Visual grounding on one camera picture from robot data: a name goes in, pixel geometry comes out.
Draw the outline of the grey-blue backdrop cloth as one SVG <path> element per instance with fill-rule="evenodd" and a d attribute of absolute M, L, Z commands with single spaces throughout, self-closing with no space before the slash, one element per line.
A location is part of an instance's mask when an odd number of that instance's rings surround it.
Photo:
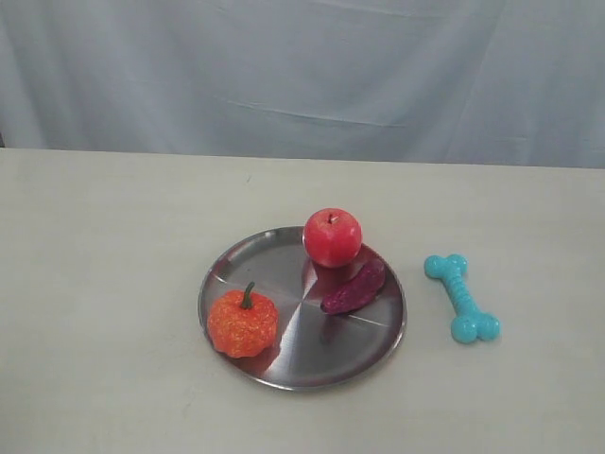
<path fill-rule="evenodd" d="M 601 167 L 600 1 L 5 1 L 11 148 Z"/>

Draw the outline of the round stainless steel plate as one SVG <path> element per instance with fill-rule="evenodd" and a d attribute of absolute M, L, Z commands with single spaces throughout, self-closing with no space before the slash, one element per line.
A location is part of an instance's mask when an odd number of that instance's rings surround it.
<path fill-rule="evenodd" d="M 250 379 L 288 391 L 314 391 L 377 369 L 406 330 L 406 298 L 391 266 L 374 300 L 354 312 L 328 315 L 323 297 L 378 258 L 363 246 L 345 268 L 325 269 L 308 258 L 300 226 L 277 227 L 233 244 L 206 273 L 198 298 L 199 324 L 207 325 L 214 301 L 248 283 L 279 311 L 275 342 L 253 358 L 221 359 Z"/>

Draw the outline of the purple sweet potato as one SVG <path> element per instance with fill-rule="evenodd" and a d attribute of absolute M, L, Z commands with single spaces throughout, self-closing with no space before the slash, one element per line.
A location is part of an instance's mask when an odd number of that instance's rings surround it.
<path fill-rule="evenodd" d="M 371 303 L 386 282 L 386 267 L 377 258 L 367 261 L 359 272 L 340 288 L 326 295 L 320 304 L 328 315 L 356 311 Z"/>

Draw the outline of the red apple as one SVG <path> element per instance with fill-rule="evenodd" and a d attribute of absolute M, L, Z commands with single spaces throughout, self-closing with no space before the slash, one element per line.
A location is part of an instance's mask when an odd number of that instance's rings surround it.
<path fill-rule="evenodd" d="M 309 258 L 328 269 L 351 263 L 361 250 L 362 228 L 349 212 L 323 208 L 304 224 L 302 243 Z"/>

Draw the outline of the orange toy pumpkin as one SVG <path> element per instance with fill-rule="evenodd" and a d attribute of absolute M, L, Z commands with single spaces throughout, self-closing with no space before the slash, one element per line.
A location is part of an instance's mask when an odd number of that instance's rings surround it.
<path fill-rule="evenodd" d="M 230 358 L 253 358 L 276 340 L 279 311 L 273 301 L 254 291 L 229 290 L 212 304 L 206 327 L 215 350 Z"/>

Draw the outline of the teal toy bone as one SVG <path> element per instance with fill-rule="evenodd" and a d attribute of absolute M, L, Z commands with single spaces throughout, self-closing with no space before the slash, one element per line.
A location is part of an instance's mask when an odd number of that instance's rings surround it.
<path fill-rule="evenodd" d="M 476 304 L 464 281 L 467 269 L 467 259 L 458 253 L 430 255 L 423 264 L 424 274 L 443 284 L 455 311 L 456 317 L 450 323 L 452 338 L 462 344 L 494 341 L 500 336 L 500 321 Z"/>

